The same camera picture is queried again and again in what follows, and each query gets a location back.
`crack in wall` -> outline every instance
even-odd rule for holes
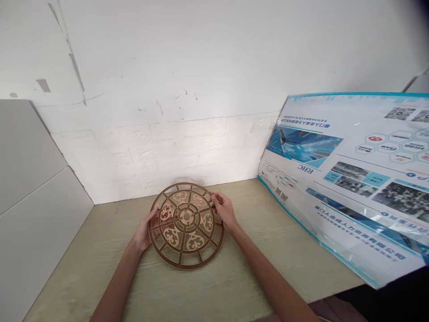
[[[77,62],[76,62],[76,59],[75,59],[75,54],[74,54],[74,52],[73,52],[72,43],[71,43],[71,41],[70,41],[70,36],[69,36],[69,34],[68,34],[67,25],[66,25],[66,20],[65,20],[65,18],[64,18],[63,10],[61,9],[61,3],[60,3],[60,0],[57,0],[57,6],[58,6],[59,14],[60,14],[60,19],[58,19],[58,15],[57,15],[57,12],[56,12],[55,7],[53,6],[53,4],[48,3],[48,6],[49,6],[49,8],[50,8],[50,10],[51,10],[52,14],[54,15],[54,18],[55,18],[55,20],[57,21],[58,26],[59,26],[59,28],[60,28],[60,30],[61,30],[61,33],[63,34],[63,36],[64,36],[64,38],[65,38],[65,40],[66,40],[66,42],[67,42],[68,48],[69,48],[69,50],[70,50],[70,53],[69,53],[68,55],[70,56],[71,64],[72,64],[73,69],[74,69],[74,71],[75,71],[75,74],[76,74],[77,80],[79,81],[80,90],[81,90],[81,92],[82,92],[82,97],[83,97],[82,102],[83,102],[83,104],[84,104],[85,106],[87,106],[87,105],[86,105],[86,101],[87,101],[87,99],[86,99],[86,97],[85,97],[85,87],[84,87],[84,84],[83,84],[83,82],[82,82],[82,78],[80,77],[79,67],[77,66]]]

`banner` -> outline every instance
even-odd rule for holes
[[[429,263],[429,95],[289,96],[259,179],[369,285]]]

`beige table top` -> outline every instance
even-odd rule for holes
[[[212,189],[230,197],[243,229],[306,302],[364,283],[285,213],[257,179]],[[154,200],[95,206],[24,321],[89,320]],[[252,321],[272,312],[226,234],[217,257],[193,271],[173,268],[149,248],[137,269],[123,321]]]

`laser-cut wooden panel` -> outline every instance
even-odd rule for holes
[[[199,268],[219,252],[224,228],[210,197],[203,187],[181,182],[164,189],[152,204],[160,212],[156,223],[151,222],[149,235],[157,253],[170,265]]]

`finger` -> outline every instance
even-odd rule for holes
[[[214,206],[216,207],[216,212],[219,211],[220,207],[222,205],[220,204],[219,200],[216,198],[216,196],[211,197],[211,201],[213,201]]]
[[[229,200],[228,197],[226,195],[224,195],[222,192],[220,191],[209,191],[211,194],[214,194],[216,196],[218,196],[220,199],[222,200]]]
[[[152,219],[152,217],[156,214],[157,211],[158,211],[158,205],[156,205],[152,209],[152,211],[146,217],[144,217],[144,221],[148,222],[150,219]]]
[[[211,205],[210,208],[214,211],[214,213],[218,213],[218,211],[216,210],[216,206],[214,204]]]
[[[209,191],[212,195],[216,196],[218,198],[219,201],[221,201],[221,203],[223,203],[223,198],[220,196],[219,191]]]

